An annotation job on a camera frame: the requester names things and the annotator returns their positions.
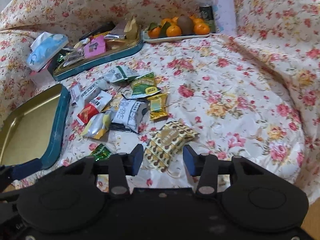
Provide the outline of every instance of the orange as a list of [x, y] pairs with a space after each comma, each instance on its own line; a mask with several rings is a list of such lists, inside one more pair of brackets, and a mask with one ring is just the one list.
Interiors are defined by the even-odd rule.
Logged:
[[196, 19], [196, 15], [194, 14], [194, 15], [192, 15], [192, 16], [189, 16], [190, 18], [191, 18], [191, 20], [194, 20], [194, 19]]
[[193, 32], [197, 35], [206, 35], [210, 32], [210, 28], [205, 23], [198, 23], [193, 27]]
[[198, 23], [203, 23], [203, 20], [200, 19], [200, 18], [196, 18], [196, 19], [193, 20], [193, 23], [194, 23], [195, 25], [197, 25]]
[[181, 29], [177, 25], [171, 25], [165, 32], [168, 37], [181, 36]]
[[172, 22], [173, 22], [175, 25], [177, 25], [178, 18], [179, 18], [179, 17], [174, 17], [174, 18], [172, 18]]
[[172, 21], [171, 21], [170, 18], [164, 18], [164, 19], [160, 22], [161, 26], [163, 26], [166, 22], [171, 23]]
[[161, 31], [161, 28], [160, 27], [156, 27], [150, 31], [148, 31], [148, 35], [151, 39], [156, 39], [159, 37], [160, 35], [160, 31]]

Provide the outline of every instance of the black label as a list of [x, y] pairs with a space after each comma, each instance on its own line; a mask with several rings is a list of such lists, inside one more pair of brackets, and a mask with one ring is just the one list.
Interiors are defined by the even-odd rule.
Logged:
[[212, 21], [213, 20], [213, 13], [212, 13], [212, 6], [200, 6], [200, 15], [201, 19], [206, 21]]

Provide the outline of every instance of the pink package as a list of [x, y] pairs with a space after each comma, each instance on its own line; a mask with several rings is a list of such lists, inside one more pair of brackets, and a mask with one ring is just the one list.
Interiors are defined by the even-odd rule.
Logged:
[[100, 35], [84, 46], [84, 55], [86, 57], [97, 56], [106, 52], [106, 43], [103, 35]]

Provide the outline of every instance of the brown label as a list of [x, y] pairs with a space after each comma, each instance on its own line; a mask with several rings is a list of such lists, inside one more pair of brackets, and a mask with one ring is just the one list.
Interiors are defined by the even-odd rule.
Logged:
[[172, 143], [172, 139], [179, 136], [179, 131], [177, 129], [166, 129], [161, 131], [161, 144], [164, 146], [169, 146]]

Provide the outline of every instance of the plate of fruit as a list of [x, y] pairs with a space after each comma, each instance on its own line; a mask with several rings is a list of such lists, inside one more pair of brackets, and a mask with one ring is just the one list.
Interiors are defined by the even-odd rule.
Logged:
[[143, 33], [148, 43], [180, 41], [191, 38], [205, 38], [210, 35], [210, 27], [200, 18], [180, 16], [165, 18], [160, 24], [151, 23]]

